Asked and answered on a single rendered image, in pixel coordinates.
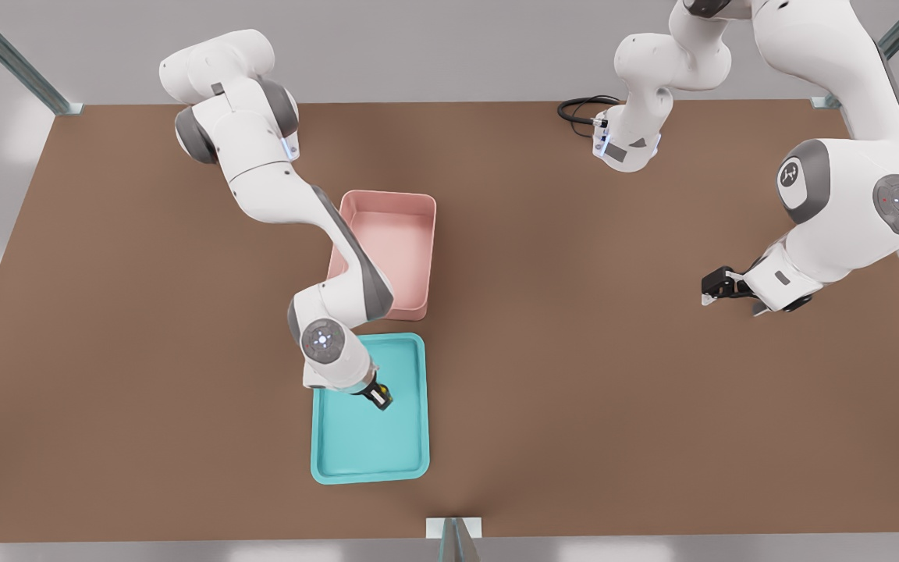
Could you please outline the pale blue-green tray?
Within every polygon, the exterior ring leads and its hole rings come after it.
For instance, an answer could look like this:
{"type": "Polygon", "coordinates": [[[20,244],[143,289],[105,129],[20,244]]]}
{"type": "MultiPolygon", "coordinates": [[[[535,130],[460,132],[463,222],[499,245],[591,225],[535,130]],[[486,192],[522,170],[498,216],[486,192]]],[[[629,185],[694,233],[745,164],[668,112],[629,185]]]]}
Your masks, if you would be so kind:
{"type": "Polygon", "coordinates": [[[429,467],[425,343],[414,333],[363,335],[390,387],[384,411],[364,397],[315,390],[311,475],[324,485],[421,477],[429,467]]]}

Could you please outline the pink box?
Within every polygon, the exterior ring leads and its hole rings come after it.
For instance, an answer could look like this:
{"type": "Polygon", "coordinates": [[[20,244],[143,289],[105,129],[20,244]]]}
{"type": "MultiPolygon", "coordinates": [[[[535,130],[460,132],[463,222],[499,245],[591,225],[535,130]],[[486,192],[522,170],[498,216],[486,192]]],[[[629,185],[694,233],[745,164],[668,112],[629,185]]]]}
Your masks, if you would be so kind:
{"type": "Polygon", "coordinates": [[[364,323],[363,278],[347,273],[340,242],[354,239],[347,253],[354,265],[361,257],[389,282],[393,302],[386,319],[420,321],[427,315],[429,278],[434,255],[436,203],[427,194],[350,190],[336,207],[318,192],[320,225],[334,239],[327,280],[318,284],[329,316],[347,327],[364,323]]]}

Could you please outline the silver frame post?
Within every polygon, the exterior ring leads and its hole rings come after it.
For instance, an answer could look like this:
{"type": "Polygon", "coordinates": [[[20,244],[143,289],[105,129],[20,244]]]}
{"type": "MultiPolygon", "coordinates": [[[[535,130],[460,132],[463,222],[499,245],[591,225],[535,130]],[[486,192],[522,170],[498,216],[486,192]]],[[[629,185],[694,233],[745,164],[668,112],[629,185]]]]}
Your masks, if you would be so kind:
{"type": "Polygon", "coordinates": [[[36,99],[56,116],[78,116],[84,105],[65,99],[40,72],[0,33],[2,64],[36,99]]]}
{"type": "Polygon", "coordinates": [[[425,537],[439,539],[438,562],[481,562],[474,538],[481,538],[481,517],[425,519],[425,537]]]}
{"type": "Polygon", "coordinates": [[[822,19],[812,22],[800,9],[793,20],[808,25],[796,34],[807,45],[794,48],[808,66],[777,69],[828,92],[811,98],[814,108],[838,108],[838,97],[852,93],[854,69],[881,80],[879,59],[890,61],[899,52],[899,0],[813,0],[808,7],[818,8],[822,19]]]}

